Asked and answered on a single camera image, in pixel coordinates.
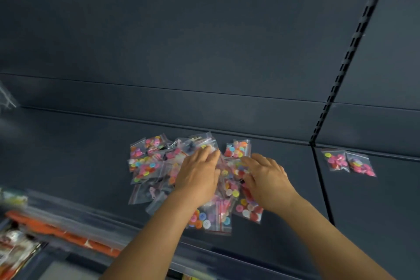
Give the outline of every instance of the forearm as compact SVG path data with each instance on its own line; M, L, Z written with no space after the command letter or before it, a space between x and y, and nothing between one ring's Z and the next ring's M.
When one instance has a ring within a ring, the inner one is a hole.
M393 279L302 197L283 218L308 247L323 279Z
M188 195L172 192L101 279L164 279L182 232L196 209L193 203Z

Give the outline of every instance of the perforated black strip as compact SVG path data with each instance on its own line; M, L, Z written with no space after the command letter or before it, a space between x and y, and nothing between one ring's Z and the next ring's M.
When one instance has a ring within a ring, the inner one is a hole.
M370 17L372 16L373 12L375 11L376 4L378 0L367 0L365 8L362 11L362 16L360 17L359 23L356 28L356 32L353 34L350 46L347 52L344 55L344 59L341 62L341 67L338 75L335 78L334 84L331 88L330 94L325 102L323 111L319 116L319 120L315 126L313 134L311 136L310 145L314 146L316 138L321 130L322 124L324 123L325 118L328 115L328 111L330 110L331 104L334 102L335 97L337 96L338 91L340 90L340 86L343 83L344 77L349 69L349 66L353 60L354 54L360 44L360 40L363 38L365 30L368 26L370 21Z

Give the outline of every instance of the person's right hand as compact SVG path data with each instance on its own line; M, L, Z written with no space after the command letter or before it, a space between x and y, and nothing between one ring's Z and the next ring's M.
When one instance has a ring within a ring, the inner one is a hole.
M292 203L300 198L284 168L260 154L242 157L241 161L249 167L250 174L245 174L243 179L255 201L264 209L284 217Z

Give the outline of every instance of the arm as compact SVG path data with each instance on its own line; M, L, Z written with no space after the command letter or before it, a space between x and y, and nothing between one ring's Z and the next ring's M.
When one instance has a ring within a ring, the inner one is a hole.
M263 208L282 217L297 233L323 279L394 279L302 198L275 160L259 154L241 160L251 172L244 180L252 196Z
M182 232L202 204L216 190L220 151L197 150L186 157L176 178L175 190L168 196L146 226L106 270L101 280L164 279Z

